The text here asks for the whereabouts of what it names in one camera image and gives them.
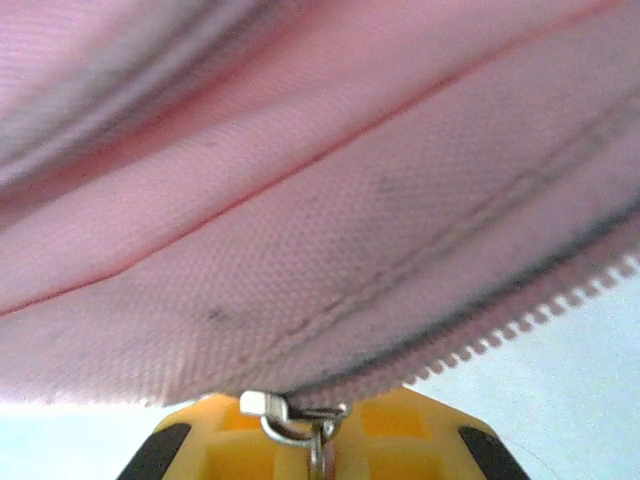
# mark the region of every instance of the pink bag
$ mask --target pink bag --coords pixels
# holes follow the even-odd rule
[[[637,0],[4,2],[0,400],[352,401],[631,273],[639,25]]]

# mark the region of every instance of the zipper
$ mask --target zipper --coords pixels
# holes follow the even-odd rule
[[[427,379],[459,362],[515,341],[565,312],[614,288],[640,270],[640,205],[535,270],[468,304],[436,328],[376,359],[284,396],[297,408],[352,403]]]

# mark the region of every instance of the white background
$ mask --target white background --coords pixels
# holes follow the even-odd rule
[[[532,480],[640,479],[640,280],[413,388],[476,416]],[[113,480],[169,409],[0,407],[0,480]]]

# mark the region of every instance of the zipper slider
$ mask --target zipper slider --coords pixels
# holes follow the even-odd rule
[[[335,408],[297,410],[283,397],[266,392],[248,390],[240,396],[240,412],[260,417],[260,425],[273,441],[309,451],[309,479],[326,480],[333,470],[333,455],[325,446],[340,429],[351,407],[340,404]],[[296,427],[294,424],[307,426]]]

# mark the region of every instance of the yellow plastic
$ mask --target yellow plastic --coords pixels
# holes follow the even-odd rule
[[[191,425],[162,480],[300,480],[307,452],[269,440],[238,401],[204,399],[161,422]],[[485,423],[407,389],[354,406],[334,440],[334,480],[484,480],[458,435],[460,426],[488,434]]]

